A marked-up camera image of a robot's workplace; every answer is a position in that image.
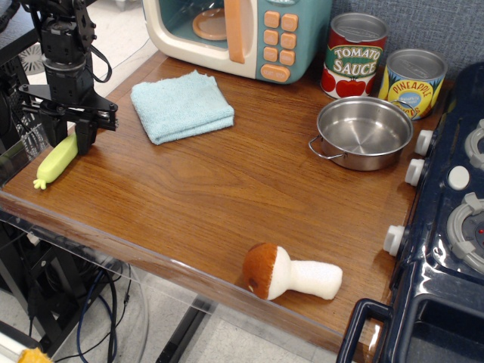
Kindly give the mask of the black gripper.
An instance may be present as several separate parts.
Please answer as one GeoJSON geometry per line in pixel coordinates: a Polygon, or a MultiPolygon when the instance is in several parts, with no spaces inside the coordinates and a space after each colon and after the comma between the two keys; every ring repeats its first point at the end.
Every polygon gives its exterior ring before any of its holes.
{"type": "MultiPolygon", "coordinates": [[[[20,92],[26,98],[38,98],[71,110],[75,114],[82,111],[87,117],[76,123],[76,140],[79,155],[86,155],[95,143],[97,130],[114,131],[117,127],[118,107],[113,102],[98,95],[94,89],[97,82],[91,60],[72,64],[61,64],[44,60],[45,85],[22,84],[20,92]]],[[[58,113],[39,113],[43,129],[52,147],[56,147],[67,137],[67,121],[58,113]]]]}

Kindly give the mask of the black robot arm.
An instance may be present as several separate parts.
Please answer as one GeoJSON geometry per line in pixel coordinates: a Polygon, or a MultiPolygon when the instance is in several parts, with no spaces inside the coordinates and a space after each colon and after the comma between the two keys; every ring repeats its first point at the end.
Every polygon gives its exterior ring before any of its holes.
{"type": "Polygon", "coordinates": [[[95,23],[86,1],[23,1],[42,51],[46,84],[20,87],[23,109],[36,114],[52,147],[67,137],[74,123],[78,152],[86,155],[99,129],[116,130],[115,103],[95,91],[99,78],[92,58],[106,58],[93,46],[95,23]]]}

